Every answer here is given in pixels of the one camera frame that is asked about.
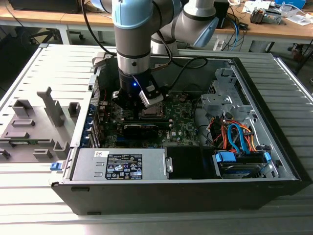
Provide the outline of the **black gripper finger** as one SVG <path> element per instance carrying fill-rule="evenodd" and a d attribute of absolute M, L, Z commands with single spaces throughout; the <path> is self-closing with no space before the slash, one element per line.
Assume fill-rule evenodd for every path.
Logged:
<path fill-rule="evenodd" d="M 137 102 L 136 103 L 136 119 L 140 119 L 142 116 L 143 110 L 145 110 L 146 107 L 142 102 Z"/>
<path fill-rule="evenodd" d="M 123 119 L 137 119 L 137 101 L 123 90 L 114 91 L 112 101 L 119 106 L 119 115 Z"/>

